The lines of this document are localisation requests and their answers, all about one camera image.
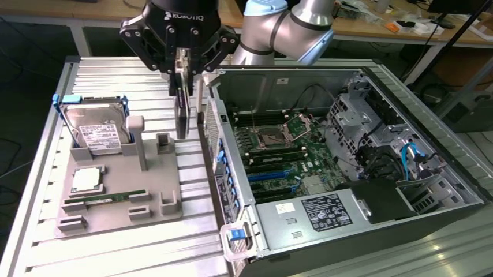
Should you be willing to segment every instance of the hard drive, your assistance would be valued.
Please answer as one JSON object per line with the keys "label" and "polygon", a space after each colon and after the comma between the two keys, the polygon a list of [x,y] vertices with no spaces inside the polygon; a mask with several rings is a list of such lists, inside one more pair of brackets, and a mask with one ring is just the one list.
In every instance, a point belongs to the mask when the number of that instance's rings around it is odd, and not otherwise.
{"label": "hard drive", "polygon": [[70,95],[62,101],[62,113],[79,147],[92,155],[118,154],[122,144],[133,142],[127,130],[127,99],[84,98]]}

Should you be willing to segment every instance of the warning label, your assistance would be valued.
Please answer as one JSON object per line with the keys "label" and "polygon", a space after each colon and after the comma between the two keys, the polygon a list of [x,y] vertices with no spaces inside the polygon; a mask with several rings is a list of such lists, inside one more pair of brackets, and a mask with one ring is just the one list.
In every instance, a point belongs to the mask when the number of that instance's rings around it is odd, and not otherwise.
{"label": "warning label", "polygon": [[353,224],[337,194],[304,200],[302,203],[317,232]]}
{"label": "warning label", "polygon": [[91,151],[122,147],[115,124],[80,126],[79,128]]}

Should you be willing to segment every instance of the floor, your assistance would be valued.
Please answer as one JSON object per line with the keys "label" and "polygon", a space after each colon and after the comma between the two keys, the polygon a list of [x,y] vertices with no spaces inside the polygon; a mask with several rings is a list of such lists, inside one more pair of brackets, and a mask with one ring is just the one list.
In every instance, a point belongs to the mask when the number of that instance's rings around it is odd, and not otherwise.
{"label": "floor", "polygon": [[[14,26],[47,53],[8,24],[0,23],[0,95],[4,103],[0,118],[6,119],[0,130],[0,176],[35,157],[63,61],[66,56],[78,54],[68,28],[35,24]],[[117,29],[88,28],[87,36],[94,55],[133,55],[119,39]],[[334,42],[324,57],[377,58],[401,76],[409,67],[409,63],[400,57],[401,49],[402,45],[397,44]],[[7,243],[18,210],[18,195],[23,193],[28,173],[30,164],[0,178],[0,253]]]}

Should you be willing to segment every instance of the green circuit board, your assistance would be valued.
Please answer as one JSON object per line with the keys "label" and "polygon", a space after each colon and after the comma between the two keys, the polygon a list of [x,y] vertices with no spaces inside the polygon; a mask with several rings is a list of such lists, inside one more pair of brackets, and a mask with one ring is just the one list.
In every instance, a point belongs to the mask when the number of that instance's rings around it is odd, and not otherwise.
{"label": "green circuit board", "polygon": [[[304,115],[298,116],[300,114],[293,115],[290,117],[293,120],[286,124],[234,127],[247,175],[251,177],[289,170],[285,178],[250,182],[258,203],[325,193],[333,191],[338,184],[348,181],[325,144],[325,129],[309,121]],[[254,154],[262,154],[270,150],[301,148],[304,148],[302,158],[300,154],[296,154],[293,161],[285,162],[285,159],[266,165],[250,166],[249,156]]]}

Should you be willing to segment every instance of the aluminum profile table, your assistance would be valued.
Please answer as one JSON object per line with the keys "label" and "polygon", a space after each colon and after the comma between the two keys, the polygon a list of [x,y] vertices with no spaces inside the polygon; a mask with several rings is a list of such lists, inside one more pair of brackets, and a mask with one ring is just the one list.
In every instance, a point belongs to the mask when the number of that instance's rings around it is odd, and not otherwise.
{"label": "aluminum profile table", "polygon": [[[336,59],[325,65],[366,66],[390,86],[416,116],[421,116],[424,104],[406,92],[382,65],[364,59]],[[166,91],[167,85],[159,73],[150,72],[138,58],[83,58],[80,62],[68,63],[58,87],[59,94],[127,95],[131,114],[146,118],[145,138],[154,137],[157,132],[171,132],[175,136],[173,99]],[[437,118],[429,118],[426,127],[434,132],[447,128]],[[62,193],[70,135],[52,110],[4,252],[0,276],[227,276],[198,138],[194,124],[190,138],[178,141],[182,219],[56,240],[56,202]],[[441,142],[461,160],[475,156],[461,141],[444,136]],[[476,178],[484,176],[481,184],[492,193],[492,171],[481,171],[475,164],[468,170]],[[489,205],[479,214],[420,241],[297,276],[485,276],[493,272],[492,213]]]}

